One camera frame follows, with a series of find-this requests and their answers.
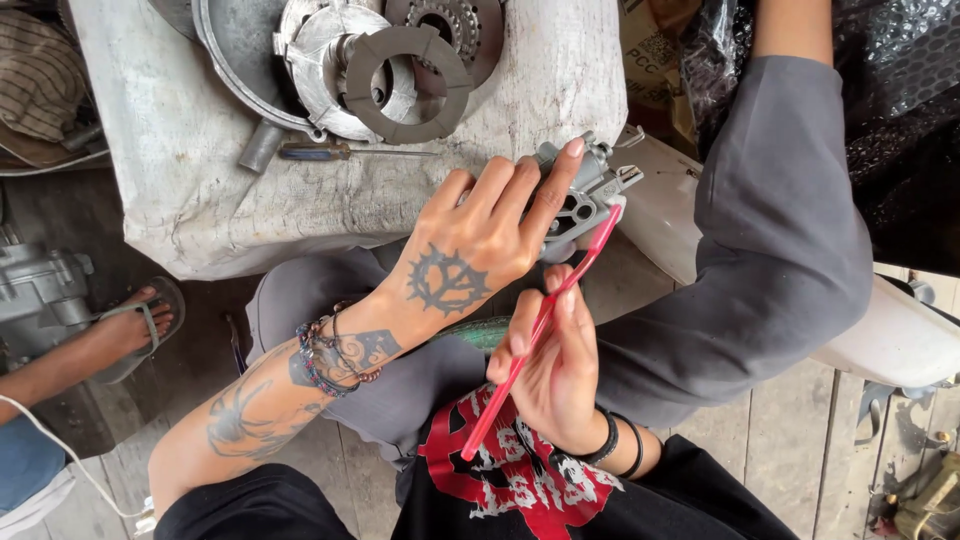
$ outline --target white cable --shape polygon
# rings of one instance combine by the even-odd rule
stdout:
[[[70,457],[73,457],[73,462],[76,463],[78,467],[80,467],[80,470],[84,472],[84,474],[86,475],[86,478],[89,479],[89,480],[93,483],[94,487],[97,488],[97,491],[100,492],[100,495],[104,498],[105,501],[107,501],[107,503],[110,505],[111,508],[113,508],[113,511],[116,512],[118,516],[120,516],[120,517],[122,517],[122,518],[138,518],[138,517],[140,517],[140,512],[137,512],[137,513],[135,513],[135,514],[125,514],[125,513],[121,512],[121,511],[120,511],[120,508],[117,506],[116,501],[113,500],[113,497],[111,497],[110,495],[107,494],[107,490],[104,489],[104,487],[103,487],[102,485],[100,485],[100,482],[98,482],[97,480],[93,479],[93,476],[90,475],[89,471],[86,470],[86,467],[84,467],[84,465],[80,462],[80,458],[77,457],[77,453],[74,452],[72,448],[68,447],[68,446],[66,445],[66,443],[64,443],[64,442],[61,441],[59,438],[57,438],[56,435],[54,435],[53,433],[51,433],[51,432],[50,432],[47,428],[45,428],[42,424],[40,424],[40,421],[37,420],[37,418],[34,416],[34,414],[33,414],[32,412],[30,412],[29,410],[27,410],[27,407],[21,405],[17,400],[15,400],[15,399],[13,399],[13,398],[8,398],[7,396],[4,396],[3,394],[0,394],[0,401],[7,402],[7,403],[9,403],[10,405],[13,405],[13,406],[15,406],[16,408],[18,408],[18,409],[20,410],[20,412],[22,412],[22,413],[24,414],[24,416],[26,416],[27,418],[29,418],[30,421],[34,423],[34,426],[36,426],[36,428],[37,428],[38,430],[40,430],[41,433],[43,433],[44,435],[50,437],[50,440],[52,440],[52,441],[54,441],[55,443],[57,443],[58,445],[60,445],[60,447],[63,448],[63,450],[64,450],[65,452],[67,452],[68,454],[70,454]]]

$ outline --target gear tattoo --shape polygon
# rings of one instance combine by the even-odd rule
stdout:
[[[487,288],[487,272],[474,270],[460,258],[459,250],[449,257],[433,244],[428,245],[430,253],[420,254],[419,261],[411,262],[414,269],[407,283],[413,289],[409,300],[423,300],[424,311],[428,307],[435,307],[444,313],[444,317],[454,311],[463,313],[477,301],[483,300],[487,293],[493,292]],[[434,269],[439,271],[441,281],[432,287],[430,271]]]

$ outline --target red plastic stick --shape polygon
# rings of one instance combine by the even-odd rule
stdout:
[[[604,220],[593,233],[593,238],[590,240],[590,245],[587,249],[587,256],[580,261],[580,264],[573,270],[573,273],[566,277],[557,290],[543,299],[543,303],[540,304],[540,313],[537,314],[537,320],[534,322],[533,336],[530,339],[531,351],[537,347],[540,336],[543,334],[543,329],[546,328],[547,321],[553,316],[553,307],[557,304],[557,297],[560,296],[560,293],[575,285],[580,278],[586,274],[597,256],[600,255],[600,250],[602,250],[607,243],[607,239],[610,238],[610,234],[613,232],[613,226],[616,225],[616,220],[620,217],[621,211],[622,208],[620,205],[610,207],[610,217]],[[480,420],[477,421],[477,425],[470,433],[469,439],[467,439],[467,444],[464,445],[464,449],[460,452],[460,457],[462,457],[464,461],[472,460],[477,454],[477,450],[480,449],[480,443],[483,441],[483,438],[487,436],[487,432],[490,431],[490,427],[493,425],[493,419],[496,418],[496,414],[500,412],[500,407],[503,406],[503,402],[507,400],[507,395],[510,393],[510,388],[513,387],[514,381],[516,381],[516,376],[520,374],[523,365],[527,363],[527,357],[528,356],[514,356],[514,361],[510,366],[510,376],[493,391],[493,396],[490,398],[487,408],[485,408],[483,414],[480,415]]]

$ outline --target sandal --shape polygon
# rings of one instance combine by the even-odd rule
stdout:
[[[147,328],[150,329],[151,343],[141,347],[136,351],[133,351],[129,355],[120,358],[116,362],[113,362],[106,369],[93,375],[90,378],[91,380],[95,380],[101,384],[116,384],[117,382],[125,379],[130,373],[133,372],[134,369],[136,369],[138,365],[140,365],[140,362],[146,359],[147,356],[152,355],[154,351],[156,351],[156,348],[159,347],[177,330],[179,330],[180,325],[183,324],[183,315],[186,312],[186,304],[183,301],[183,294],[180,292],[180,288],[177,287],[177,284],[174,283],[173,280],[163,276],[157,276],[155,278],[151,278],[146,284],[144,284],[144,286],[151,286],[154,288],[156,293],[154,294],[153,298],[147,302],[124,304],[116,307],[101,315],[98,320],[103,320],[107,317],[116,315],[117,313],[122,313],[131,309],[137,309],[143,313],[143,316],[147,319]],[[150,314],[150,309],[152,307],[159,306],[164,302],[170,305],[170,312],[173,313],[174,320],[170,324],[170,330],[168,330],[163,337],[160,337],[156,335],[154,316]]]

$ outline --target black wristband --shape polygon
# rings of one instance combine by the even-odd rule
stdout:
[[[619,475],[622,479],[629,480],[631,476],[636,474],[636,470],[640,468],[640,463],[643,462],[643,440],[640,438],[640,431],[636,428],[636,424],[631,422],[627,417],[615,412],[612,412],[611,416],[615,416],[626,422],[627,426],[630,426],[630,429],[634,431],[634,436],[636,437],[636,461],[634,461],[634,466],[626,473]]]
[[[597,405],[596,408],[603,414],[604,418],[607,419],[607,427],[610,429],[610,433],[607,434],[607,442],[603,443],[603,446],[600,447],[600,450],[594,452],[593,454],[573,456],[588,465],[596,465],[597,463],[606,459],[610,454],[613,453],[613,449],[616,448],[616,443],[620,440],[620,430],[616,428],[616,422],[613,420],[613,416],[608,410],[600,405]]]

